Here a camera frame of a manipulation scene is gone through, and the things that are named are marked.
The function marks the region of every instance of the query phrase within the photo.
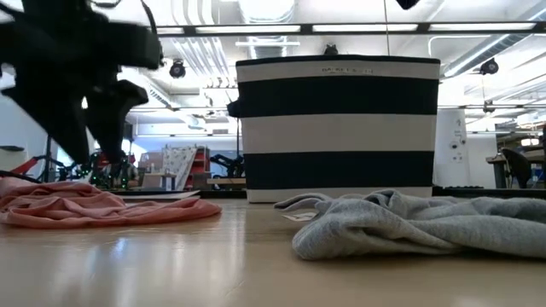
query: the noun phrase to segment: tag on cloth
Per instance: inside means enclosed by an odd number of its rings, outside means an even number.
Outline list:
[[[285,218],[289,219],[290,221],[295,222],[307,222],[312,220],[317,215],[316,212],[307,212],[307,213],[300,213],[300,214],[293,214],[293,215],[283,215]]]

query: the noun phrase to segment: red object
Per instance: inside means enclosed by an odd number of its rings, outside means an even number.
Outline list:
[[[194,174],[211,171],[210,153],[210,150],[206,147],[197,148],[184,189],[194,189]]]
[[[221,211],[219,206],[197,198],[126,206],[119,196],[87,183],[36,184],[12,177],[0,179],[0,222],[34,229],[182,222]]]
[[[106,159],[106,154],[99,153],[99,158],[96,160],[96,164],[97,164],[99,170],[102,170],[104,167],[109,165],[110,162],[108,162],[108,159]]]
[[[27,162],[23,163],[22,165],[19,165],[15,167],[13,170],[11,170],[14,174],[24,174],[28,172],[33,166],[35,166],[38,163],[38,161],[34,158],[29,159]]]

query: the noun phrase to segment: ceiling light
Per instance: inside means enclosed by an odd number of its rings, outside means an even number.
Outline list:
[[[174,27],[174,26],[168,26],[168,27],[158,27],[157,28],[158,34],[184,34],[184,29],[181,27]]]
[[[166,135],[166,134],[143,134],[143,135],[136,135],[136,138],[138,137],[169,137],[171,135]]]
[[[417,24],[376,24],[376,25],[316,25],[314,32],[383,32],[386,31],[415,31]]]
[[[292,47],[299,46],[299,42],[235,42],[237,47]]]
[[[432,24],[429,31],[516,31],[530,30],[535,22],[522,23],[467,23],[467,24]]]
[[[301,26],[271,25],[271,26],[198,26],[195,31],[199,34],[222,33],[275,33],[275,32],[299,32]]]

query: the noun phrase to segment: wooden table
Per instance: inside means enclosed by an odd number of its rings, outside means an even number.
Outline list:
[[[81,230],[0,227],[2,307],[544,306],[546,265],[389,256],[306,262],[304,225],[269,205],[216,200],[216,217]]]
[[[247,184],[246,178],[209,178],[208,184]]]
[[[544,151],[542,149],[532,150],[523,153],[523,155],[529,160],[529,162],[534,164],[544,163]],[[493,165],[495,172],[495,185],[497,188],[506,188],[506,177],[505,174],[505,165],[506,159],[501,154],[496,155],[495,157],[487,157],[485,161]]]

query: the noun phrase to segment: security camera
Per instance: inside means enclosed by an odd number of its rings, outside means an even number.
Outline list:
[[[186,75],[186,68],[184,68],[184,61],[183,60],[174,60],[171,69],[169,70],[169,74],[173,78],[184,78]]]
[[[495,108],[493,106],[493,100],[486,100],[484,101],[484,113],[485,114],[491,114],[495,112]]]
[[[479,73],[486,74],[495,74],[498,72],[498,64],[495,62],[495,58],[492,58],[485,62],[479,67]]]

